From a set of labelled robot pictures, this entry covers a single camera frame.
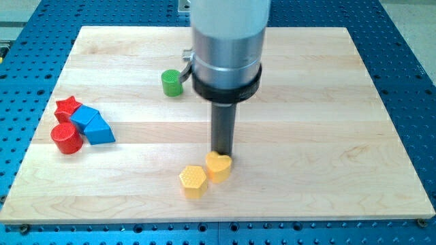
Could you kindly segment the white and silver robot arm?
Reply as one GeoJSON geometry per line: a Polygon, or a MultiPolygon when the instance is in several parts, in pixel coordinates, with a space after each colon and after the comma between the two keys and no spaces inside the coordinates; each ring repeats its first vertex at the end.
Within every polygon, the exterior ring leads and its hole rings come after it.
{"type": "Polygon", "coordinates": [[[237,103],[252,97],[262,75],[262,46],[270,0],[195,0],[191,76],[211,102],[211,149],[230,155],[237,103]]]}

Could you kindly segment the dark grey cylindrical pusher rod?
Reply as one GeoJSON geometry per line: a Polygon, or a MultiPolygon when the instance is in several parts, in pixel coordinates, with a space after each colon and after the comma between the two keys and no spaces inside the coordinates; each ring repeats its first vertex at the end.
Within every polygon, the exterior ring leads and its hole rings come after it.
{"type": "Polygon", "coordinates": [[[231,156],[233,148],[236,104],[211,104],[211,150],[231,156]]]}

